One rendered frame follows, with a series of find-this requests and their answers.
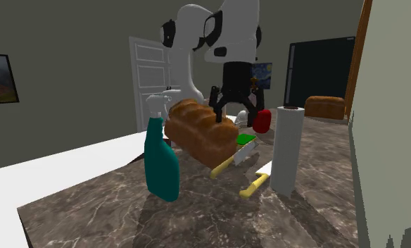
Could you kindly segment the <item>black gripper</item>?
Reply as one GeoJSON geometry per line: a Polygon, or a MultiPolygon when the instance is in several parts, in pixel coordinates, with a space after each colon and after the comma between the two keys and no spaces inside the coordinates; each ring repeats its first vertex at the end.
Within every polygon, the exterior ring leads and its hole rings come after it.
{"type": "Polygon", "coordinates": [[[253,105],[248,95],[251,93],[252,63],[226,62],[223,65],[222,97],[218,100],[220,88],[212,86],[208,105],[213,108],[216,115],[215,121],[222,122],[222,108],[230,102],[230,99],[241,98],[241,103],[248,109],[247,126],[252,127],[259,111],[264,109],[264,91],[253,90],[256,96],[256,105],[253,105]]]}

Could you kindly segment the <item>small white rounded object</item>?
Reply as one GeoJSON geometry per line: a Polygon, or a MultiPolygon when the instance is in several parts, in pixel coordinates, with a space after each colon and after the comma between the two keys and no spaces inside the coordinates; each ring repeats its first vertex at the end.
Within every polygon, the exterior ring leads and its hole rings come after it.
{"type": "Polygon", "coordinates": [[[248,123],[248,112],[246,110],[241,110],[234,121],[235,125],[245,125],[248,123]]]}

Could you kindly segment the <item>flat green block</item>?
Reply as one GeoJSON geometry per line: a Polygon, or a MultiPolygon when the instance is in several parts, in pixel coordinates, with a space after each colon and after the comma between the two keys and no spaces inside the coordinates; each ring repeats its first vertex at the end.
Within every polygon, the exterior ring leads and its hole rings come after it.
{"type": "Polygon", "coordinates": [[[249,135],[249,134],[241,133],[241,134],[238,135],[238,137],[236,139],[236,143],[238,145],[245,146],[246,144],[248,144],[249,142],[251,142],[255,138],[256,138],[255,135],[249,135]]]}

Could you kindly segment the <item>red rounded object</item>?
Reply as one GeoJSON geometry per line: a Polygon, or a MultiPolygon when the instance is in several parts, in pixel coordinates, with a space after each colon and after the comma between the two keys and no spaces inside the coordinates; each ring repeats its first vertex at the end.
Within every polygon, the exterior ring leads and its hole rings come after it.
{"type": "Polygon", "coordinates": [[[253,130],[260,134],[266,133],[270,129],[271,120],[272,114],[270,110],[263,109],[259,111],[253,121],[253,130]]]}

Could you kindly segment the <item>large brown bread loaf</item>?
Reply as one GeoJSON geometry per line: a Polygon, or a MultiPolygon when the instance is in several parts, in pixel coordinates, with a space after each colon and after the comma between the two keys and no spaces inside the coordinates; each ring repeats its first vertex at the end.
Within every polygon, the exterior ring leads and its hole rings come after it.
{"type": "Polygon", "coordinates": [[[214,169],[236,152],[239,129],[229,118],[216,121],[209,106],[194,99],[174,104],[165,121],[165,135],[203,165],[214,169]]]}

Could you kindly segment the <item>blue night sky painting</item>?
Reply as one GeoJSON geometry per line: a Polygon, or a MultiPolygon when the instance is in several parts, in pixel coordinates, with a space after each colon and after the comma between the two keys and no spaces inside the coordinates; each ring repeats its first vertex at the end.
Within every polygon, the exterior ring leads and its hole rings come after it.
{"type": "Polygon", "coordinates": [[[261,89],[271,88],[272,63],[255,63],[252,67],[252,77],[256,79],[255,85],[261,89]]]}

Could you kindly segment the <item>white paper towel roll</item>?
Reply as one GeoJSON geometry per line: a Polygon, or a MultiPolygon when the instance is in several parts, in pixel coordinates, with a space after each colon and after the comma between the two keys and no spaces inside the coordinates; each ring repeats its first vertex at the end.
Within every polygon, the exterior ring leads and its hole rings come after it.
{"type": "Polygon", "coordinates": [[[270,187],[288,198],[295,190],[304,115],[301,107],[277,108],[270,187]]]}

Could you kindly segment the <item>teal spray bottle white head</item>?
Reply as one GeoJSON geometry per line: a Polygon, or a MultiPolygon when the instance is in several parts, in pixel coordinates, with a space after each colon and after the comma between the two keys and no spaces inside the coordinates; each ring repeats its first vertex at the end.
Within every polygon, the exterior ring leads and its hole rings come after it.
{"type": "Polygon", "coordinates": [[[170,97],[152,94],[146,99],[150,117],[144,143],[144,168],[149,192],[167,202],[179,196],[179,161],[172,147],[163,139],[163,113],[170,97]]]}

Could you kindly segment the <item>small brown bread loaf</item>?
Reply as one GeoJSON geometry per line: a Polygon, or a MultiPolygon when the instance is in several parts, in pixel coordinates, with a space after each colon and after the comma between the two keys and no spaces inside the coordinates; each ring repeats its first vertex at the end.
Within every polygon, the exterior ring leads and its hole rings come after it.
{"type": "Polygon", "coordinates": [[[341,97],[311,96],[305,101],[305,116],[343,120],[345,100],[341,97]]]}

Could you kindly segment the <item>white panelled door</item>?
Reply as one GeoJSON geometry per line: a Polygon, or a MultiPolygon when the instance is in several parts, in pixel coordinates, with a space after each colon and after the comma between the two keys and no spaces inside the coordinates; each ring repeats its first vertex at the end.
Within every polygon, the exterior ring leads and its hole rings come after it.
{"type": "Polygon", "coordinates": [[[159,42],[129,37],[137,132],[147,129],[146,99],[166,89],[180,89],[171,76],[170,50],[159,42]]]}

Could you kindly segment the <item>black refrigerator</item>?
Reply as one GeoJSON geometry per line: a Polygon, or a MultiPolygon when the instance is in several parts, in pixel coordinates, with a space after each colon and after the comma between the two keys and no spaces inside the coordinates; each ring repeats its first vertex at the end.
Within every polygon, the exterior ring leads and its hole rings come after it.
{"type": "Polygon", "coordinates": [[[283,105],[303,107],[311,96],[344,98],[354,45],[354,37],[291,43],[283,105]]]}

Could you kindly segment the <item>yellow handled cleaver knife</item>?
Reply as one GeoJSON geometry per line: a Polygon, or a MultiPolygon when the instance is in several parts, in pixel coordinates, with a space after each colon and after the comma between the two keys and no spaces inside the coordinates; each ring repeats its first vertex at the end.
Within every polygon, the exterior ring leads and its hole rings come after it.
{"type": "Polygon", "coordinates": [[[255,140],[251,140],[242,148],[240,148],[234,155],[230,156],[227,160],[223,161],[220,165],[215,167],[210,172],[210,178],[215,179],[221,172],[226,169],[231,162],[237,166],[242,161],[246,159],[246,157],[250,154],[250,152],[258,146],[258,143],[255,140]]]}

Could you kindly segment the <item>yellow handled white blade knife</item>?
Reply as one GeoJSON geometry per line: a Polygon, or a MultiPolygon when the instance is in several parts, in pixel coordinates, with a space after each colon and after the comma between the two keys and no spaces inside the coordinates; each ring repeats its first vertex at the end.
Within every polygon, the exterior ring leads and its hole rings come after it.
{"type": "Polygon", "coordinates": [[[264,166],[259,168],[255,175],[257,179],[254,180],[245,190],[239,192],[239,196],[243,199],[249,198],[270,176],[272,161],[269,161],[264,166]]]}

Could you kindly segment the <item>brown wooden door frame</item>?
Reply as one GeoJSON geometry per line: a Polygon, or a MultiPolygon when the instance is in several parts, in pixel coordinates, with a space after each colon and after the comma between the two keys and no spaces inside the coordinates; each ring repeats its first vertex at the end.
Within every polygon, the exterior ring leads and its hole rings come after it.
{"type": "Polygon", "coordinates": [[[345,97],[345,115],[350,120],[351,108],[353,105],[353,97],[355,93],[356,83],[358,79],[358,72],[362,58],[363,47],[365,44],[365,37],[369,23],[369,17],[372,9],[373,0],[364,0],[360,20],[358,23],[357,34],[355,37],[355,44],[353,49],[353,56],[350,64],[350,71],[348,75],[348,84],[346,88],[345,97]]]}

